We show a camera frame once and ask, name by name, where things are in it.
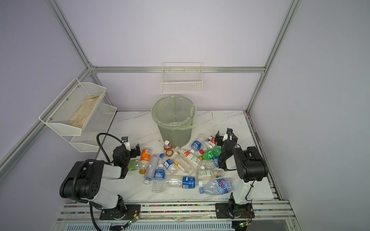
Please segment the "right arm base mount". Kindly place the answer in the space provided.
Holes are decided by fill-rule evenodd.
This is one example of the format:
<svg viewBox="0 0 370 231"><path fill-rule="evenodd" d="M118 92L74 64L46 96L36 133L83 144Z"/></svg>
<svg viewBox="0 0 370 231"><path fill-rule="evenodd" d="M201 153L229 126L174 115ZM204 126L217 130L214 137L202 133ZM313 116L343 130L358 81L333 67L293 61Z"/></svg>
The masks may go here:
<svg viewBox="0 0 370 231"><path fill-rule="evenodd" d="M215 204L217 218L255 218L254 209L251 203L244 205L229 205L228 203Z"/></svg>

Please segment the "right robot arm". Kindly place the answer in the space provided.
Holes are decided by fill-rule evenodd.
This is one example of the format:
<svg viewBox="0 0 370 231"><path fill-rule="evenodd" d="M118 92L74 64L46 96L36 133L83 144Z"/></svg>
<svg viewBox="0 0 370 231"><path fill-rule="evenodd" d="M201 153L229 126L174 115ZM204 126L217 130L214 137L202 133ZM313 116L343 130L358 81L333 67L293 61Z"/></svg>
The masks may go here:
<svg viewBox="0 0 370 231"><path fill-rule="evenodd" d="M217 132L215 142L221 148L219 167L224 171L235 170L240 179L231 195L233 204L251 203L253 190L269 174L264 159L255 146L242 149L238 144L238 137L230 128L224 135Z"/></svg>

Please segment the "red label tea bottle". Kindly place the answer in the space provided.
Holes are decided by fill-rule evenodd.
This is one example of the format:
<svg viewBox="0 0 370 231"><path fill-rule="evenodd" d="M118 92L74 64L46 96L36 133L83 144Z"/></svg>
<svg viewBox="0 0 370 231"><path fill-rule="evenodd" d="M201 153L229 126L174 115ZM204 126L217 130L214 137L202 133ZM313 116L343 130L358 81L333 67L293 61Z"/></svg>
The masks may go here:
<svg viewBox="0 0 370 231"><path fill-rule="evenodd" d="M172 143L169 140L164 141L163 148L166 156L171 157L173 155Z"/></svg>

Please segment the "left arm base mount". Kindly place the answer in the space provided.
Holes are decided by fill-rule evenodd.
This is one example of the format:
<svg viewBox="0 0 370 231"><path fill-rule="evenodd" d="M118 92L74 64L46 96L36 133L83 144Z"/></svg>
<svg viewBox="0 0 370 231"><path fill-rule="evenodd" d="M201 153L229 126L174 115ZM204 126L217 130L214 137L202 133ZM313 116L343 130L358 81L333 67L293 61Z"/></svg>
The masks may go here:
<svg viewBox="0 0 370 231"><path fill-rule="evenodd" d="M140 204L128 204L123 208L103 209L100 220L131 220L134 216L139 216Z"/></svg>

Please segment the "red white label bottle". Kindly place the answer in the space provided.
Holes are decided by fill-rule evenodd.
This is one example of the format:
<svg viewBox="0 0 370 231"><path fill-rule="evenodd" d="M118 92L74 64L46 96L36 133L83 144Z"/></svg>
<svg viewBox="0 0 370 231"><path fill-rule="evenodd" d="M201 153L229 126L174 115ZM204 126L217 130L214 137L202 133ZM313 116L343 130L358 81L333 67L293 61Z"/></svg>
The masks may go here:
<svg viewBox="0 0 370 231"><path fill-rule="evenodd" d="M200 159L198 159L192 152L187 151L179 146L174 148L174 151L177 152L182 159L184 159L189 165L197 169L200 165Z"/></svg>

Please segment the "large crushed purple label bottle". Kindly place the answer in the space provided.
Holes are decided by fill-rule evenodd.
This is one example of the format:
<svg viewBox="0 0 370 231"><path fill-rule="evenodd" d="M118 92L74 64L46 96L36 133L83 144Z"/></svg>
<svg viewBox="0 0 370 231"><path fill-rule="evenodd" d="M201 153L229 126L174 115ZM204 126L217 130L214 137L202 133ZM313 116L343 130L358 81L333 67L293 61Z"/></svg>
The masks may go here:
<svg viewBox="0 0 370 231"><path fill-rule="evenodd" d="M224 195L234 190L235 186L231 178L217 178L209 181L199 188L200 194Z"/></svg>

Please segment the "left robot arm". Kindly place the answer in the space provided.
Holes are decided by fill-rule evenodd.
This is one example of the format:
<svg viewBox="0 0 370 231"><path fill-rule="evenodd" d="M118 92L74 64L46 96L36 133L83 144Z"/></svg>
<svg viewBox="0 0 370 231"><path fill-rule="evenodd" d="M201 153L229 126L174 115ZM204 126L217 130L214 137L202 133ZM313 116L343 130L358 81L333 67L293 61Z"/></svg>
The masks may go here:
<svg viewBox="0 0 370 231"><path fill-rule="evenodd" d="M79 203L86 203L97 209L118 209L125 211L122 196L112 193L101 186L102 179L124 179L128 173L131 158L141 154L140 145L128 150L126 145L116 147L113 151L113 164L103 160L88 159L75 163L63 181L59 194Z"/></svg>

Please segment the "long clear blue label bottle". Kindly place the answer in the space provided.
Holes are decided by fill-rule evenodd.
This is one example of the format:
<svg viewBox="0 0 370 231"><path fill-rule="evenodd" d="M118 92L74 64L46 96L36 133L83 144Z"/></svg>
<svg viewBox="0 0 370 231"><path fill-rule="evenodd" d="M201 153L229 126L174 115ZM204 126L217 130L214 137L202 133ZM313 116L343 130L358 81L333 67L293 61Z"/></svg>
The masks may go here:
<svg viewBox="0 0 370 231"><path fill-rule="evenodd" d="M169 175L166 177L166 184L173 188L195 189L202 187L203 181L192 176Z"/></svg>

